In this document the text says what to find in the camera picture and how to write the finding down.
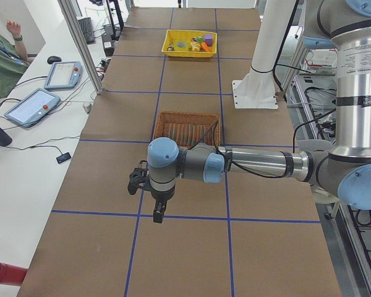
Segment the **red cylinder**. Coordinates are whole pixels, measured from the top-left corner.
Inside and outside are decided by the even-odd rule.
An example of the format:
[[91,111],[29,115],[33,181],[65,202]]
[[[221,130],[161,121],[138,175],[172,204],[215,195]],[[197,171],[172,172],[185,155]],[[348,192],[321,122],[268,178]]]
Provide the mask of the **red cylinder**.
[[26,268],[0,263],[0,284],[20,286],[26,273]]

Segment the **computer mouse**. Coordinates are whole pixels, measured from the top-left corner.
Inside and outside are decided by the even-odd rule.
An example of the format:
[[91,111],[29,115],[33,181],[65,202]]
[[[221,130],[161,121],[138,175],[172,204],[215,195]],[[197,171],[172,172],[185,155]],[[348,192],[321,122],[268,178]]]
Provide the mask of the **computer mouse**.
[[58,56],[49,56],[47,59],[48,64],[52,64],[53,62],[61,62],[61,61],[62,61],[61,57],[58,57]]

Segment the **blue joint cap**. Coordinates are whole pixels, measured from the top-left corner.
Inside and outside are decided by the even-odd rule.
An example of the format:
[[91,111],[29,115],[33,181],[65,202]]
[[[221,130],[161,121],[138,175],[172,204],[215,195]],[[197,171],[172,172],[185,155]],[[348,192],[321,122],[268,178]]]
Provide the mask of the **blue joint cap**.
[[346,3],[358,14],[371,17],[371,0],[346,0]]
[[308,37],[303,36],[304,47],[311,49],[311,50],[324,50],[335,48],[334,43],[331,42],[328,38],[320,38],[320,37]]
[[179,147],[167,137],[154,139],[148,145],[147,163],[154,168],[162,168],[176,161]]
[[371,210],[371,164],[345,176],[338,186],[338,198],[355,209]]
[[224,157],[216,153],[210,153],[203,169],[203,181],[205,183],[219,183],[223,173]]

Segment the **table surface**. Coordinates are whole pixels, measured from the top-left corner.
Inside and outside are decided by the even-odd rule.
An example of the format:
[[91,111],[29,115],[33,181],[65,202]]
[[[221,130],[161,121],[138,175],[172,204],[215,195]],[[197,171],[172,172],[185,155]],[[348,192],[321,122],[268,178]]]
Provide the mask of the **table surface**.
[[[225,174],[178,180],[162,225],[127,193],[160,111],[218,114],[221,143],[289,150],[277,110],[236,110],[250,69],[253,9],[133,9],[41,235],[24,296],[341,296],[309,185]],[[218,33],[211,59],[167,58],[167,29]]]
[[[88,46],[93,61],[98,64],[105,58],[100,39]],[[63,61],[80,61],[81,57],[63,21],[55,36],[48,40],[19,82],[47,75],[51,67],[48,56],[60,56]],[[88,78],[83,71],[80,82]],[[13,89],[8,98],[23,99],[36,88],[43,88],[45,79],[33,80]],[[88,115],[82,105],[95,98],[91,82],[86,82],[80,92],[61,111],[45,117],[31,128],[16,127],[6,132],[12,137],[10,147],[24,148],[49,139],[79,136]],[[53,92],[66,99],[74,90]],[[0,117],[16,103],[7,101],[0,107]],[[15,124],[0,118],[5,129]],[[64,139],[48,143],[73,156],[78,139]],[[61,187],[70,162],[60,165],[55,148],[34,148],[24,151],[0,147],[0,262],[28,267]],[[15,296],[16,286],[0,285],[0,296]]]

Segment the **yellow bin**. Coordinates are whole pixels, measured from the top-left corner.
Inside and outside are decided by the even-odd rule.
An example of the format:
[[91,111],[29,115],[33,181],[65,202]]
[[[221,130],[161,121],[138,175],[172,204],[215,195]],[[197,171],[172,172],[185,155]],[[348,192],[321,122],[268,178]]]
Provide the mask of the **yellow bin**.
[[[206,51],[191,51],[190,42],[192,38],[211,34],[213,44],[209,46],[211,53]],[[173,45],[174,51],[168,51],[168,46]],[[162,46],[162,53],[169,57],[189,57],[189,58],[211,58],[217,53],[217,33],[196,30],[167,30],[166,38]]]

